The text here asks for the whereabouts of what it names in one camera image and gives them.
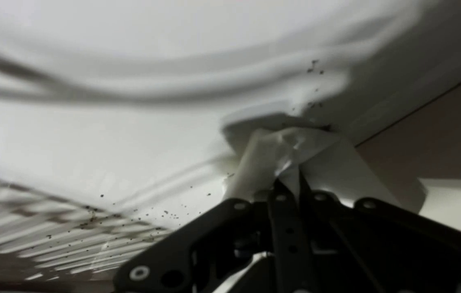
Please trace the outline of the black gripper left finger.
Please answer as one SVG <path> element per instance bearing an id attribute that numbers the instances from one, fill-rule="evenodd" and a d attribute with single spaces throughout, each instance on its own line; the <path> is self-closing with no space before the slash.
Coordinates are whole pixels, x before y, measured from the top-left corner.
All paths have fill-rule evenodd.
<path id="1" fill-rule="evenodd" d="M 266 293 L 318 293 L 312 248 L 295 196 L 276 183 L 264 202 L 230 199 L 124 263 L 116 293 L 214 293 L 253 263 Z"/>

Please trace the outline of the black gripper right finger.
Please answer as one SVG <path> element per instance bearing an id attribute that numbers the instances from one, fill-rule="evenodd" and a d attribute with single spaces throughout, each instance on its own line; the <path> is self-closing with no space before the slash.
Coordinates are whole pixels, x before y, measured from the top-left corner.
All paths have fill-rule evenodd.
<path id="1" fill-rule="evenodd" d="M 364 285 L 352 293 L 461 293 L 461 232 L 375 197 L 344 206 L 300 178 L 315 246 L 336 251 Z"/>

